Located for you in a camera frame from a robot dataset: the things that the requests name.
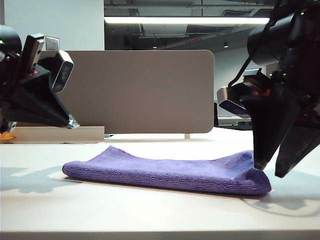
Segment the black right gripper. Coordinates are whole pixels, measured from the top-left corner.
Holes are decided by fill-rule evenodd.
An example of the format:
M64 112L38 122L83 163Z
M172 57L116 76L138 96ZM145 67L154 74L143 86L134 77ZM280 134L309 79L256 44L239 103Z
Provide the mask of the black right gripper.
M232 87L232 113L251 118L255 169L264 170L280 145L275 176L283 178L320 144L319 56L300 47L259 50L254 62L278 63L272 76L246 70Z

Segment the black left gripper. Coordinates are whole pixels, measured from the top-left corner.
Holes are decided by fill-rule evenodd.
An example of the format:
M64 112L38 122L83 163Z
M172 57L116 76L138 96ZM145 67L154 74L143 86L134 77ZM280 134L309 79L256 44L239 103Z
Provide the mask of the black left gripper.
M28 35L23 49L17 36L0 39L2 133L11 131L16 122L67 129L79 127L76 119L53 92L52 74L48 70L36 73L44 43L43 34Z

